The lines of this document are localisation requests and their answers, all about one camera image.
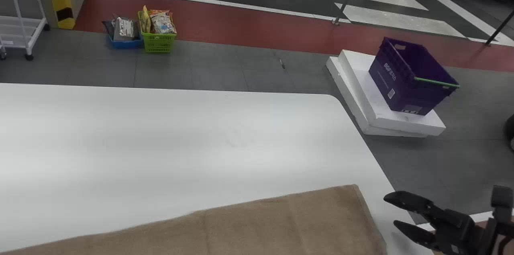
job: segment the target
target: red floor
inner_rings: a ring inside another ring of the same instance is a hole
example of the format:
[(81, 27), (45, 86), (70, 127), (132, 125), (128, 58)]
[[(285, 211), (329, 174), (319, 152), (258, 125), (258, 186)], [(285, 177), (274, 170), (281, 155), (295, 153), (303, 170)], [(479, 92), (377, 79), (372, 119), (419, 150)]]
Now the red floor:
[(484, 46), (466, 39), (248, 10), (187, 0), (85, 0), (75, 30), (104, 32), (112, 14), (136, 18), (146, 5), (170, 9), (178, 39), (338, 54), (376, 54), (383, 37), (424, 45), (445, 66), (514, 72), (514, 47)]

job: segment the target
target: brown towel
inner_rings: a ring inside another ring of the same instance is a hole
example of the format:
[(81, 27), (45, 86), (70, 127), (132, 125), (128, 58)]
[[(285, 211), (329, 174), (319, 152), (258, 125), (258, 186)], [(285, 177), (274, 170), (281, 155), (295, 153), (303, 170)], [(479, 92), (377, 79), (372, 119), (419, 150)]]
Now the brown towel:
[(356, 185), (197, 211), (2, 255), (380, 255)]

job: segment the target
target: plastic basket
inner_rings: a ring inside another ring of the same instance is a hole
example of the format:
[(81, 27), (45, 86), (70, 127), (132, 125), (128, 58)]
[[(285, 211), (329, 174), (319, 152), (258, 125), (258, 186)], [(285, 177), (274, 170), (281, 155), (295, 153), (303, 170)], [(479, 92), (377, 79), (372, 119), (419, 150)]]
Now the plastic basket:
[(110, 21), (102, 21), (102, 24), (105, 26), (105, 30), (107, 30), (107, 34), (109, 36), (109, 40), (112, 43), (112, 47), (115, 49), (134, 49), (141, 48), (143, 46), (143, 39), (141, 39), (141, 35), (139, 34), (139, 39), (135, 39), (132, 41), (114, 41), (112, 37), (114, 36), (114, 27)]
[(139, 33), (143, 36), (145, 42), (145, 51), (148, 53), (167, 53), (171, 52), (173, 42), (177, 34), (155, 34), (145, 33), (141, 28), (141, 14), (142, 11), (137, 12), (139, 18)]
[(459, 84), (423, 46), (384, 37), (369, 68), (391, 110), (425, 115)]

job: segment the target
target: foam board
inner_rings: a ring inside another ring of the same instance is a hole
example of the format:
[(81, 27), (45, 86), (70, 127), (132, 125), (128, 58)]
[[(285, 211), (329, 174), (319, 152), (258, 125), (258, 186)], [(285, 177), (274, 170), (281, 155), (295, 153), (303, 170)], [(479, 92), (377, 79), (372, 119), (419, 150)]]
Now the foam board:
[(352, 112), (357, 125), (363, 133), (367, 135), (380, 135), (380, 136), (402, 136), (402, 137), (426, 137), (425, 134), (415, 134), (402, 131), (396, 131), (394, 129), (384, 129), (380, 127), (374, 127), (369, 125), (367, 118), (364, 114), (362, 105), (357, 100), (355, 89), (349, 83), (350, 78), (347, 77), (345, 72), (339, 63), (337, 57), (329, 57), (326, 63), (329, 72), (334, 79), (339, 91), (341, 92), (345, 102), (347, 103), (350, 111)]
[(349, 50), (342, 50), (338, 57), (341, 69), (354, 89), (356, 100), (361, 104), (369, 125), (408, 133), (440, 135), (446, 127), (435, 110), (421, 116), (389, 109), (368, 72), (374, 59), (374, 55)]

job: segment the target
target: packaged food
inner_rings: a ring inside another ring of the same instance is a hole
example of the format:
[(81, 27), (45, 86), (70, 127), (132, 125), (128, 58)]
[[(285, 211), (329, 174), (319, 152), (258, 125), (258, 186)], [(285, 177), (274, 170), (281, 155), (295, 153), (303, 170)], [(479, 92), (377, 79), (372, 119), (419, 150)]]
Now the packaged food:
[(150, 33), (151, 29), (152, 21), (150, 21), (147, 6), (143, 6), (143, 16), (141, 17), (141, 30), (145, 33)]
[(119, 17), (112, 21), (114, 25), (114, 41), (132, 41), (137, 35), (137, 29), (134, 21), (126, 17)]
[(150, 19), (157, 34), (177, 33), (169, 10), (150, 10)]

